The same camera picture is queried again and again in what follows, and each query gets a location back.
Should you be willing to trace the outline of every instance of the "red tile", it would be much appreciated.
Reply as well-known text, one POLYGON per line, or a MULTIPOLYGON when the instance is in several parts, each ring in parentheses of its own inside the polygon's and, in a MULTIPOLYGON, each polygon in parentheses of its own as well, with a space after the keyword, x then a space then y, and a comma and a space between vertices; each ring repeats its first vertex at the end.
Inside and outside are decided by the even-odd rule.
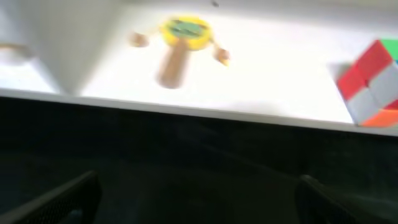
POLYGON ((343 98, 348 101, 362 88, 366 87, 365 81, 362 79, 356 65, 353 65, 344 75, 337 81, 337 86, 343 95, 343 98))
POLYGON ((398 100, 395 100, 394 102, 390 103, 384 109, 386 109, 386 110, 398 110, 398 100))
POLYGON ((375 41, 359 58, 358 70, 368 83, 392 62, 392 57, 380 40, 375 41))

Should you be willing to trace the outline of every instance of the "wooden stick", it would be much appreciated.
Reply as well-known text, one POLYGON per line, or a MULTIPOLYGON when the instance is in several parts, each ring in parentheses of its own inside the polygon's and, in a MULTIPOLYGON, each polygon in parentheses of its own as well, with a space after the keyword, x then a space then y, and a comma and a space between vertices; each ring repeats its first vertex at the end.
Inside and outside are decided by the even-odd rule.
POLYGON ((188 58, 188 44, 184 39, 178 39, 172 47, 163 71, 160 73, 160 84, 166 88, 178 88, 185 64, 188 58))

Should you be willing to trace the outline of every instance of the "green tile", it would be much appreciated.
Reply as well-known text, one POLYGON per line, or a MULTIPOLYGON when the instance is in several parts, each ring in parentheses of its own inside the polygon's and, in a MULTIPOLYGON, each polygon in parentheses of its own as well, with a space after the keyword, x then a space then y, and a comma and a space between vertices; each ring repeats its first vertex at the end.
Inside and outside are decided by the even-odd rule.
POLYGON ((394 60, 398 60, 398 40, 381 40, 383 46, 394 60))

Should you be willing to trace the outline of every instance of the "puzzle cube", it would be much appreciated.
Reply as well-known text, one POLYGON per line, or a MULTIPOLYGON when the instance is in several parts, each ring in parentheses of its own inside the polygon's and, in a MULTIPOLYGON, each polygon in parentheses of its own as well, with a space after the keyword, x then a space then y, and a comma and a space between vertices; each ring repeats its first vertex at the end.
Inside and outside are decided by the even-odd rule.
POLYGON ((398 40, 377 40, 340 77, 337 86, 356 124, 398 123, 398 40))

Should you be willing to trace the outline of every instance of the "rubik's cube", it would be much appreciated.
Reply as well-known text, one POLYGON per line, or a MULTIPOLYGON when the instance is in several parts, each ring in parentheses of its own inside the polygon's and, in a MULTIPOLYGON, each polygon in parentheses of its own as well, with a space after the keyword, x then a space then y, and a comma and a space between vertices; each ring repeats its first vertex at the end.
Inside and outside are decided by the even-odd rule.
POLYGON ((356 124, 398 124, 398 40, 377 40, 337 81, 356 124))

